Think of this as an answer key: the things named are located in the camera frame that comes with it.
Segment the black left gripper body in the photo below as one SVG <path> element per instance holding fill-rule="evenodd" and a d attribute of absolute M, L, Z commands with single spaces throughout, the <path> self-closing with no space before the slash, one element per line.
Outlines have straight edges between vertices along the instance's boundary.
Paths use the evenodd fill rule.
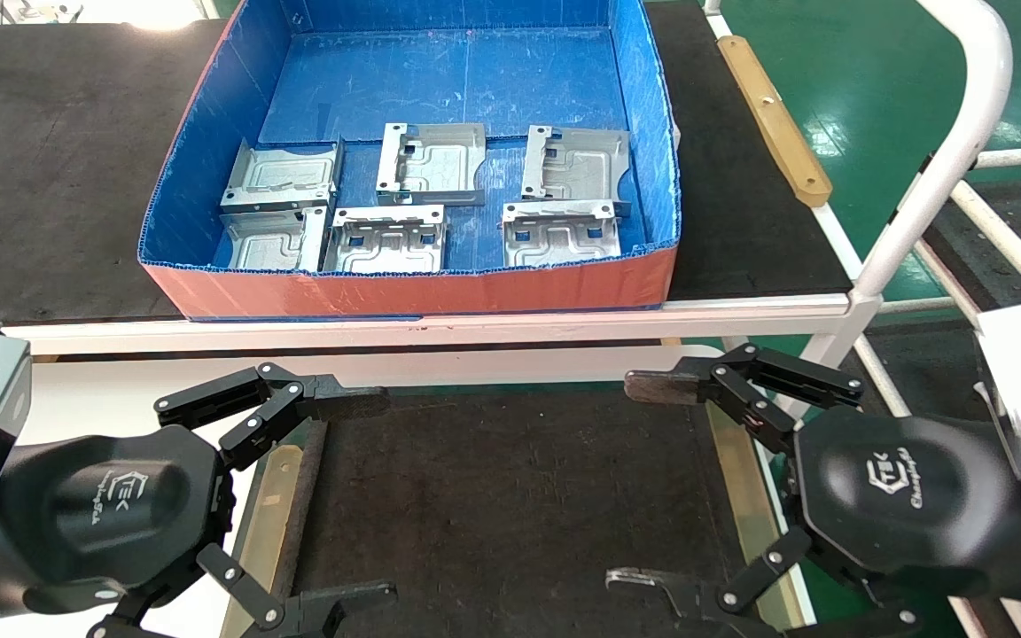
<path fill-rule="evenodd" d="M 179 425 L 17 448 L 0 479 L 0 614 L 72 614 L 98 591 L 160 607 L 203 576 L 235 505 L 218 451 Z"/>

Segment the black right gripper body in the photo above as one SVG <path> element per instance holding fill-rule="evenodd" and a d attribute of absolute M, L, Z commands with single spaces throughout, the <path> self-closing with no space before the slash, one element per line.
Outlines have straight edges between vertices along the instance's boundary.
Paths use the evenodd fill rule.
<path fill-rule="evenodd" d="M 853 573 L 951 596 L 993 588 L 1020 486 L 992 425 L 832 408 L 795 432 L 793 454 L 803 521 Z"/>

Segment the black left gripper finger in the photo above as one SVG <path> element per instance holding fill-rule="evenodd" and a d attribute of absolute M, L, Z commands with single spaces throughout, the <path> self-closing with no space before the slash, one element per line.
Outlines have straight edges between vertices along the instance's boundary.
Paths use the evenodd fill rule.
<path fill-rule="evenodd" d="M 273 362 L 182 389 L 154 407 L 162 427 L 188 431 L 241 415 L 218 440 L 220 459 L 230 471 L 255 464 L 301 424 L 381 416 L 389 408 L 384 387 L 345 387 L 333 375 L 300 376 Z"/>
<path fill-rule="evenodd" d="M 222 546 L 204 545 L 199 552 L 188 552 L 186 558 L 188 570 L 214 579 L 231 601 L 250 615 L 252 622 L 244 637 L 336 637 L 341 623 L 351 615 L 393 604 L 398 598 L 393 582 L 377 580 L 276 599 Z M 141 623 L 162 598 L 161 589 L 141 588 L 126 594 L 113 612 L 90 628 L 90 637 L 161 637 Z"/>

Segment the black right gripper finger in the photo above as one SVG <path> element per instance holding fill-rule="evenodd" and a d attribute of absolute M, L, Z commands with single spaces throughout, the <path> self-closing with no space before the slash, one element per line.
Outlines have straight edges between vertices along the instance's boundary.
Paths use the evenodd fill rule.
<path fill-rule="evenodd" d="M 606 571 L 606 586 L 655 589 L 678 629 L 718 625 L 717 637 L 912 637 L 919 633 L 919 614 L 900 603 L 879 604 L 850 618 L 782 630 L 756 619 L 751 615 L 755 602 L 816 549 L 814 537 L 801 526 L 793 526 L 724 585 L 676 572 L 612 568 Z"/>
<path fill-rule="evenodd" d="M 816 408 L 856 408 L 864 384 L 839 370 L 745 344 L 716 358 L 681 358 L 668 371 L 631 370 L 624 391 L 629 399 L 650 404 L 710 402 L 769 452 L 790 453 L 797 419 L 779 408 L 768 393 Z"/>

